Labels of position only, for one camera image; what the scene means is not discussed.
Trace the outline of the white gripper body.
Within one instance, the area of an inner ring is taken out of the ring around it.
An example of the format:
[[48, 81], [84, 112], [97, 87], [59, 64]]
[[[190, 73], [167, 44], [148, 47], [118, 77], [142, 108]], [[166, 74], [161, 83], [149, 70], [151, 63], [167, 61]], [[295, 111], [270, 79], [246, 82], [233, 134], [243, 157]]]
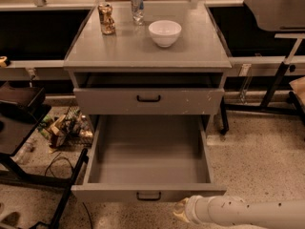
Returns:
[[202, 220], [198, 216], [197, 203], [202, 199], [202, 196], [191, 196], [185, 205], [185, 215], [189, 222], [193, 224], [201, 224]]

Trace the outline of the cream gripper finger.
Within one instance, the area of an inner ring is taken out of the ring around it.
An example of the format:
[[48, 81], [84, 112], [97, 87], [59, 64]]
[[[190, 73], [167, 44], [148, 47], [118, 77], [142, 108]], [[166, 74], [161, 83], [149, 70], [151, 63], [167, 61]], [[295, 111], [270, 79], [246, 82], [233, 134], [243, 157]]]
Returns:
[[182, 200], [178, 201], [173, 207], [173, 214], [183, 222], [189, 222], [185, 213], [188, 200], [188, 198], [183, 198]]

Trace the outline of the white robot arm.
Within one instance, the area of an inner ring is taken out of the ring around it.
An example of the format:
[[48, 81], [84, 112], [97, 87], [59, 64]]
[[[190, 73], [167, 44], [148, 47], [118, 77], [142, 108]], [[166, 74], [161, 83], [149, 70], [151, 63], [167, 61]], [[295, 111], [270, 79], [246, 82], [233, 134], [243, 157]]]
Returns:
[[267, 229], [305, 229], [305, 200], [248, 203], [239, 197], [191, 196], [177, 202], [173, 214], [196, 225], [253, 225]]

